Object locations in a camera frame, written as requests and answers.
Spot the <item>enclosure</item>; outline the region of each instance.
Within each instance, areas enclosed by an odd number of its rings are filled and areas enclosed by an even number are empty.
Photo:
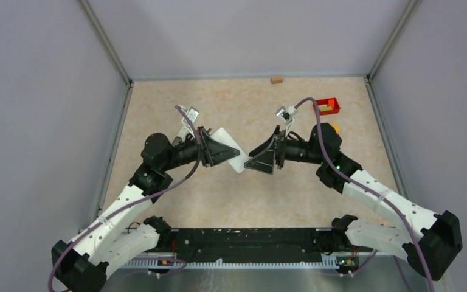
[[[283,83],[269,79],[284,76]],[[342,150],[382,183],[460,219],[464,248],[436,291],[467,290],[467,1],[0,1],[0,291],[45,291],[50,249],[119,195],[152,133],[224,127],[244,151],[280,106],[336,97]],[[294,130],[308,137],[314,113]],[[386,221],[321,186],[313,165],[273,176],[201,167],[139,220],[174,228]],[[176,179],[190,169],[171,172]],[[425,279],[402,262],[414,291]],[[377,255],[353,279],[313,270],[189,270],[110,291],[407,291]],[[64,289],[55,283],[57,291]]]

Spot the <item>metal frame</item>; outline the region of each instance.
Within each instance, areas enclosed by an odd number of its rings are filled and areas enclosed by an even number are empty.
[[[123,103],[123,108],[120,114],[120,119],[117,123],[117,127],[115,130],[115,136],[114,136],[114,142],[112,144],[112,149],[110,152],[110,156],[108,159],[108,163],[106,166],[106,172],[103,175],[104,179],[102,182],[102,186],[99,190],[99,200],[98,200],[98,206],[97,210],[94,214],[94,218],[97,217],[97,215],[101,212],[105,197],[106,197],[106,191],[108,190],[108,183],[111,177],[112,173],[112,168],[113,168],[113,163],[115,161],[115,157],[117,154],[117,148],[119,146],[119,140],[120,136],[122,134],[122,128],[124,126],[124,122],[126,119],[126,112],[128,110],[128,105],[130,103],[130,98],[131,94],[133,91],[133,81],[129,77],[126,69],[124,68],[123,64],[120,61],[119,56],[117,55],[116,51],[113,48],[113,45],[111,44],[110,40],[106,36],[105,31],[103,30],[103,27],[100,24],[100,21],[98,20],[97,16],[95,15],[90,3],[88,0],[77,0],[77,2],[81,5],[82,10],[85,13],[85,16],[89,20],[92,28],[94,29],[94,32],[96,34],[96,37],[99,39],[101,42],[103,49],[105,50],[107,56],[111,60],[112,64],[116,68],[117,72],[120,74],[122,77],[123,81],[128,85],[128,90],[125,96],[125,100]],[[421,0],[410,0],[409,4],[407,5],[404,13],[402,14],[400,20],[396,24],[396,27],[394,28],[393,32],[389,36],[389,39],[386,42],[386,45],[383,47],[381,53],[379,54],[379,57],[375,61],[375,64],[372,66],[370,72],[364,77],[364,82],[366,85],[366,89],[368,91],[368,95],[370,98],[370,102],[372,104],[373,111],[375,113],[375,118],[379,127],[379,131],[382,136],[382,141],[384,143],[384,148],[386,150],[387,157],[390,162],[391,170],[393,172],[393,176],[395,178],[396,186],[397,186],[397,191],[399,191],[402,196],[408,198],[409,197],[409,192],[408,192],[408,186],[406,184],[407,179],[405,177],[405,174],[401,168],[400,164],[400,159],[395,151],[395,144],[393,143],[393,137],[391,132],[389,131],[388,124],[386,122],[386,115],[385,112],[382,108],[382,103],[381,99],[377,95],[377,92],[375,91],[373,87],[373,81],[375,77],[377,76],[380,68],[386,61],[387,57],[389,56],[389,53],[393,50],[394,45],[400,38],[400,35],[402,31],[404,30],[405,26],[409,22],[411,16],[413,15],[414,11],[416,11],[417,7],[421,3]],[[360,76],[359,74],[347,74],[349,76]],[[318,75],[318,77],[346,77],[347,75]],[[444,289],[445,291],[455,291],[455,288],[453,286],[453,283],[451,281],[451,278],[449,275],[445,275],[441,281],[435,283],[437,288]]]
[[[369,80],[369,82],[372,82],[375,76],[377,75],[382,64],[384,64],[388,54],[391,52],[394,45],[396,44],[396,41],[400,37],[404,27],[407,25],[407,23],[410,20],[410,17],[413,15],[414,11],[416,11],[416,8],[418,7],[420,3],[421,3],[421,0],[410,0],[409,1],[409,4],[407,5],[406,10],[400,17],[400,20],[396,24],[395,29],[393,29],[391,36],[389,36],[389,39],[387,39],[386,45],[382,49],[382,52],[380,53],[379,57],[375,61],[375,64],[373,65],[372,69],[368,73],[367,79]]]
[[[108,184],[110,182],[110,177],[112,176],[112,169],[114,167],[114,162],[116,160],[117,149],[119,148],[119,141],[122,134],[122,129],[124,127],[124,121],[126,120],[126,113],[128,112],[128,106],[130,105],[131,93],[133,92],[134,83],[128,86],[128,90],[126,91],[126,96],[124,103],[122,105],[122,110],[119,116],[119,122],[117,123],[114,135],[114,142],[112,143],[112,149],[110,151],[110,156],[108,158],[108,162],[106,163],[106,171],[104,173],[103,182],[101,183],[101,188],[98,194],[98,203],[96,210],[94,212],[94,216],[92,219],[96,219],[103,210],[103,205],[105,203],[106,198],[106,191],[108,190]]]
[[[114,50],[112,43],[106,36],[106,33],[103,30],[101,23],[99,22],[99,19],[97,19],[97,16],[95,15],[94,10],[90,6],[90,3],[88,2],[88,0],[77,0],[77,1],[80,4],[81,9],[85,13],[85,16],[87,17],[87,20],[89,21],[92,29],[94,30],[94,33],[97,39],[103,46],[103,49],[105,50],[108,58],[110,59],[114,67],[116,68],[117,72],[121,75],[122,80],[126,83],[126,85],[131,85],[132,80],[128,76],[128,73],[126,72],[126,69],[121,63],[116,50]]]
[[[161,77],[161,78],[136,78],[135,81],[180,81],[180,80],[217,80],[217,79],[256,79],[271,78],[274,75],[249,74],[249,75],[204,75],[197,77]],[[364,77],[365,74],[287,74],[286,78],[332,78],[332,77]]]

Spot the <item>black bracket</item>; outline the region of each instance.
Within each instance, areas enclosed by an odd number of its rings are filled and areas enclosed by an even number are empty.
[[[157,222],[149,218],[149,224]],[[333,228],[177,228],[164,229],[158,245],[148,252],[176,253],[189,263],[296,263],[321,262],[322,255],[352,251]],[[358,247],[359,251],[371,251]]]
[[[249,153],[249,156],[252,158],[244,163],[244,167],[246,169],[252,169],[272,175],[275,160],[277,159],[278,146],[280,145],[280,140],[283,136],[285,137],[285,130],[280,132],[280,126],[276,126],[273,135],[266,142],[262,143]]]
[[[351,177],[357,170],[362,170],[360,164],[341,152],[336,159],[332,160],[337,169],[347,177]],[[347,180],[337,174],[328,163],[323,163],[316,170],[316,176],[325,186],[333,188],[339,193],[343,193],[343,187]]]
[[[216,166],[241,154],[239,150],[212,139],[204,127],[198,127],[198,134],[204,153],[201,162],[205,167]]]
[[[332,239],[337,248],[342,251],[350,251],[353,248],[346,236],[346,231],[348,225],[355,220],[357,220],[357,217],[353,215],[344,215],[341,219],[335,218],[332,220]]]
[[[53,265],[69,247],[69,243],[58,241],[51,249]],[[55,277],[72,292],[99,292],[105,286],[108,262],[97,266],[88,261],[89,255],[80,255],[74,249],[63,258]]]
[[[135,185],[142,190],[143,196],[152,195],[161,190],[167,189],[173,178],[166,172],[160,169],[151,169],[146,164],[141,164],[135,171],[135,174],[130,178],[129,185]],[[160,198],[152,198],[153,203]]]
[[[145,225],[150,225],[154,228],[156,233],[160,236],[158,238],[157,246],[167,246],[169,245],[170,236],[171,236],[171,226],[165,222],[163,217],[151,216],[144,219],[143,222]]]

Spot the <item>yellow object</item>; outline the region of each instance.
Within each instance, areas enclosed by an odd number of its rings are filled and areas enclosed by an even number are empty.
[[[330,106],[321,106],[319,108],[319,111],[331,111],[332,108]]]
[[[334,130],[336,130],[336,133],[339,134],[339,126],[338,125],[335,125],[333,123],[330,124],[332,127],[334,127]]]

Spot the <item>black end cap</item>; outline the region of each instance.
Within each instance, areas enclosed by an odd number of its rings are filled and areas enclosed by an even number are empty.
[[[158,191],[167,189],[173,178],[159,169],[151,169],[146,164],[142,164],[130,178],[129,185],[137,186],[142,190],[143,196],[152,195]],[[155,203],[161,196],[152,198],[151,202]]]
[[[144,163],[154,169],[164,169],[171,161],[173,146],[166,135],[154,133],[144,143],[144,149],[140,153]]]
[[[357,220],[356,216],[344,215],[341,219],[335,218],[332,220],[332,239],[335,246],[341,251],[353,250],[353,245],[350,243],[346,236],[348,225]]]
[[[463,241],[457,216],[448,211],[445,211],[443,215],[436,214],[434,216],[437,220],[431,228],[421,230],[424,236],[419,241],[419,245],[427,261],[432,280],[438,281],[463,249]],[[409,265],[418,274],[425,277],[414,245],[405,243],[402,247],[407,253]]]
[[[163,217],[151,216],[149,218],[144,219],[143,223],[145,225],[150,225],[151,227],[153,227],[156,233],[160,235],[156,245],[158,248],[167,248],[172,245],[172,228],[169,224],[167,224],[167,222],[165,222]]]
[[[53,265],[69,247],[64,241],[58,241],[51,249]],[[105,286],[108,262],[97,266],[88,261],[88,254],[80,255],[74,249],[63,258],[55,277],[72,292],[99,292]]]
[[[323,137],[323,143],[325,144],[325,150],[327,151],[328,157],[333,160],[338,156],[342,139],[336,132],[336,129],[329,123],[321,123],[321,135]],[[321,153],[321,146],[317,138],[317,125],[314,125],[311,129],[311,136],[309,137],[309,147],[312,152]]]
[[[351,177],[357,170],[362,170],[360,164],[343,153],[339,153],[339,156],[332,162],[337,166],[337,169],[347,177]],[[316,170],[316,176],[325,186],[333,188],[339,193],[343,193],[343,188],[347,180],[337,174],[328,163],[323,163]]]

